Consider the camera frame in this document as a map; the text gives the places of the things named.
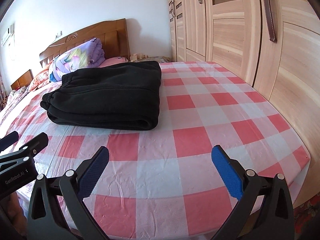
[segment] small wooden headboard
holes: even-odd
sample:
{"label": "small wooden headboard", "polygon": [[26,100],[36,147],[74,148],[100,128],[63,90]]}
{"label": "small wooden headboard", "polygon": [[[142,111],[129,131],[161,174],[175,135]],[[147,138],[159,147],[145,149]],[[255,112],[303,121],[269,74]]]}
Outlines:
{"label": "small wooden headboard", "polygon": [[127,23],[125,19],[121,19],[96,23],[52,43],[40,54],[40,64],[45,67],[56,56],[92,38],[101,40],[106,59],[111,57],[130,59]]}

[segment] black sweatpants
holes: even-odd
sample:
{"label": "black sweatpants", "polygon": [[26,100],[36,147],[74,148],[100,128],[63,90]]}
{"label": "black sweatpants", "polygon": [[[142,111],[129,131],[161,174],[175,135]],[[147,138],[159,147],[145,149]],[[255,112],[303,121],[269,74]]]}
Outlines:
{"label": "black sweatpants", "polygon": [[158,124],[160,84],[156,61],[79,69],[65,74],[40,105],[57,124],[151,130]]}

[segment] plaid bedsheet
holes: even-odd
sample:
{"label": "plaid bedsheet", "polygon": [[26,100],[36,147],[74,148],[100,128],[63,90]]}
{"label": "plaid bedsheet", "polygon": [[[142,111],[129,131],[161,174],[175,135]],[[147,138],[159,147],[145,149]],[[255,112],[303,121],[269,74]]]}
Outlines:
{"label": "plaid bedsheet", "polygon": [[[8,133],[16,130],[20,135],[15,149],[47,133],[49,145],[35,161],[39,173],[55,177],[76,169],[101,145],[108,147],[110,162],[84,202],[113,239],[210,237],[216,232],[237,201],[212,164],[211,150],[217,144],[245,169],[262,176],[284,174],[295,200],[304,180],[296,177],[310,155],[269,102],[216,63],[165,63],[161,68],[155,129],[56,125],[39,103],[57,83],[35,96],[11,124]],[[23,187],[19,194],[30,198],[32,187]],[[60,202],[72,225],[63,199]]]}

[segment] pink pillow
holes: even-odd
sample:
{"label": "pink pillow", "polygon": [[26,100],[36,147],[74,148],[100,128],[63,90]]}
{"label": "pink pillow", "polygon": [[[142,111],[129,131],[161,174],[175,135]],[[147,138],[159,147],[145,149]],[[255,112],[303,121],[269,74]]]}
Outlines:
{"label": "pink pillow", "polygon": [[124,63],[124,62],[129,62],[129,61],[125,57],[112,57],[112,58],[108,58],[104,62],[102,62],[99,67],[108,67],[111,65]]}

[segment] wall outlet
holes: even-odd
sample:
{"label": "wall outlet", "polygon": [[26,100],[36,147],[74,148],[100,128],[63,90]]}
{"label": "wall outlet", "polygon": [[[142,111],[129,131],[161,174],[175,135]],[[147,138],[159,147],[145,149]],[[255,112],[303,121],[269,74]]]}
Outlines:
{"label": "wall outlet", "polygon": [[56,35],[56,39],[62,36],[62,31],[58,32]]}

